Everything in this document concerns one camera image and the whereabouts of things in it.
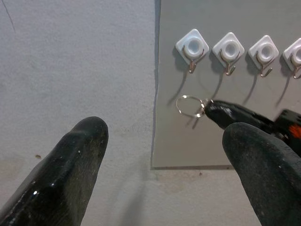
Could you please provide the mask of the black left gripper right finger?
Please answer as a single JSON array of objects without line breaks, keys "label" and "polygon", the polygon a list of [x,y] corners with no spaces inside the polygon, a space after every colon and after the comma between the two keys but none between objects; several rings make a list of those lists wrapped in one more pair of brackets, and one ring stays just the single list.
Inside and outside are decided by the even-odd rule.
[{"label": "black left gripper right finger", "polygon": [[222,146],[263,226],[301,224],[301,158],[282,140],[233,123]]}]

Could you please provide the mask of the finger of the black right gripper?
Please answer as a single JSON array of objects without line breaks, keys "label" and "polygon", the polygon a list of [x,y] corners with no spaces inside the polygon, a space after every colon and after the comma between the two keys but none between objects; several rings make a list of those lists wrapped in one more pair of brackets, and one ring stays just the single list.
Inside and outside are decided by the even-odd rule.
[{"label": "finger of the black right gripper", "polygon": [[221,100],[211,100],[208,102],[208,111],[235,111],[239,113],[239,120],[236,123],[246,123],[257,127],[264,132],[277,136],[274,122],[242,105],[229,103]]},{"label": "finger of the black right gripper", "polygon": [[235,111],[213,110],[207,111],[206,115],[222,129],[225,129],[239,120],[239,113]]}]

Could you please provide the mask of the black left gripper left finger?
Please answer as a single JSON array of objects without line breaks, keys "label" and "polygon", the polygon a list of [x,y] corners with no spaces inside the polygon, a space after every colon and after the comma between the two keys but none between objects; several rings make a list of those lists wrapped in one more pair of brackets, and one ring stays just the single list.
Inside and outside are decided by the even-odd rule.
[{"label": "black left gripper left finger", "polygon": [[99,117],[78,122],[38,163],[0,211],[3,226],[79,226],[107,144]]}]

